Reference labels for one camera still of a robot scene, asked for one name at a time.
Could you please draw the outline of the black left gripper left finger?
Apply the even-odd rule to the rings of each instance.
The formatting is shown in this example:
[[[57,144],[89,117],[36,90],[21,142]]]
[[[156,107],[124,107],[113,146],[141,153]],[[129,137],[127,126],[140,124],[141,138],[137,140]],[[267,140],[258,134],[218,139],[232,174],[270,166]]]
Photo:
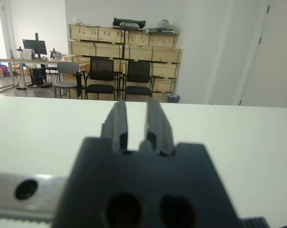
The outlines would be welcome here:
[[[117,152],[125,152],[128,147],[128,122],[126,104],[119,101],[110,110],[102,124],[101,138],[111,139]]]

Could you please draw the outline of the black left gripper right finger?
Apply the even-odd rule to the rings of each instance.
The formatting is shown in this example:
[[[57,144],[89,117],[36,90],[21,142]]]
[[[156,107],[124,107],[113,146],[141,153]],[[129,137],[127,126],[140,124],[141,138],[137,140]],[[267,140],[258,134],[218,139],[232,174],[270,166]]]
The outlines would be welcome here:
[[[174,154],[175,145],[171,125],[160,103],[153,98],[147,100],[145,135],[158,155]]]

